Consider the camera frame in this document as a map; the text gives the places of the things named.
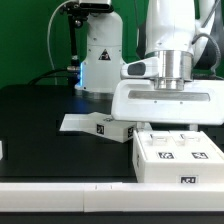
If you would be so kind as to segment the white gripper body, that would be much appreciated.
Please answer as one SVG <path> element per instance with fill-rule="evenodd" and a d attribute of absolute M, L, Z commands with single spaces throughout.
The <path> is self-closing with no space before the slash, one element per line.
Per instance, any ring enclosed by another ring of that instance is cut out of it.
<path fill-rule="evenodd" d="M 122 80 L 114 93 L 115 120 L 221 125 L 224 123 L 224 81 L 187 82 L 183 91 L 155 90 L 150 80 Z"/>

